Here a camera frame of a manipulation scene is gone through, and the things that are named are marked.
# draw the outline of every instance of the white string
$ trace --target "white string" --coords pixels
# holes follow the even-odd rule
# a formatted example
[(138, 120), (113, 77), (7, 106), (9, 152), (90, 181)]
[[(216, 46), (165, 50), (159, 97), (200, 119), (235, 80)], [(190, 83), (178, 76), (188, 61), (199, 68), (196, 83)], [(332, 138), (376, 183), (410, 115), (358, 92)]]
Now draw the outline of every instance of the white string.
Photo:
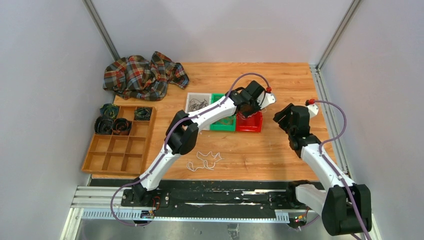
[[(210, 154), (213, 157), (213, 159), (216, 159), (217, 157), (219, 157), (219, 159), (213, 162), (213, 166), (208, 166), (208, 161), (199, 157), (199, 154), (202, 155), (203, 157), (207, 157)], [(196, 153), (196, 157), (199, 160), (203, 161), (203, 166), (198, 166), (198, 167), (195, 168), (194, 165), (193, 165), (193, 162), (191, 162), (191, 161), (187, 162), (187, 169), (192, 171), (192, 172), (196, 172), (196, 170), (198, 170), (198, 169), (214, 170), (215, 164), (217, 162), (219, 162), (220, 160), (224, 159), (224, 158), (221, 157), (220, 152), (218, 152), (217, 154), (214, 155), (211, 151), (208, 152), (206, 155), (198, 151)]]

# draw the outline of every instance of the wooden compartment box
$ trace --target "wooden compartment box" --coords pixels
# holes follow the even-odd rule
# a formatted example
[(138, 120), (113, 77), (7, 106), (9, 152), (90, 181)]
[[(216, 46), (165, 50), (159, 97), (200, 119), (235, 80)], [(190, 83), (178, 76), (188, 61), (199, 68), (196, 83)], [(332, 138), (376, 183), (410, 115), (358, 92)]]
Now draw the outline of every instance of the wooden compartment box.
[[(150, 108), (149, 120), (135, 120), (134, 111)], [(100, 135), (91, 139), (82, 171), (88, 174), (139, 175), (145, 171), (156, 109), (147, 106), (120, 106), (117, 118), (132, 122), (128, 136)]]

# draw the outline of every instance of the wooden table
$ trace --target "wooden table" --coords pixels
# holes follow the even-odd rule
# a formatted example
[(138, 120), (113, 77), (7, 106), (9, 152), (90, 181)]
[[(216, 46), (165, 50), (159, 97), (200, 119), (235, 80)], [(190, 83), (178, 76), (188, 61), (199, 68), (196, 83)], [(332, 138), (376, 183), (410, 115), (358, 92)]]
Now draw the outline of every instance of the wooden table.
[[(161, 101), (150, 102), (131, 98), (116, 97), (114, 103), (120, 106), (153, 106), (157, 110), (152, 134), (147, 166), (153, 162), (164, 143), (165, 132), (175, 113), (185, 109), (187, 93), (226, 93), (234, 80), (241, 74), (255, 72), (264, 75), (272, 87), (277, 102), (263, 113), (261, 133), (202, 131), (198, 135), (196, 147), (178, 159), (165, 179), (179, 180), (250, 180), (250, 181), (291, 181), (318, 180), (311, 168), (297, 157), (289, 147), (286, 133), (273, 121), (274, 114), (289, 103), (303, 105), (306, 99), (318, 99), (313, 78), (307, 63), (228, 63), (199, 62), (182, 64), (190, 78), (186, 89), (169, 85), (166, 97)], [(236, 87), (246, 87), (251, 80), (266, 86), (256, 76), (246, 76)], [(310, 131), (321, 141), (329, 138), (324, 117), (320, 112), (310, 121)], [(202, 166), (196, 153), (214, 154), (220, 152), (223, 160), (216, 163), (214, 170), (187, 169), (187, 163), (194, 167)], [(335, 160), (331, 144), (326, 151)], [(213, 163), (212, 157), (206, 158)], [(118, 178), (110, 175), (93, 175), (93, 178)]]

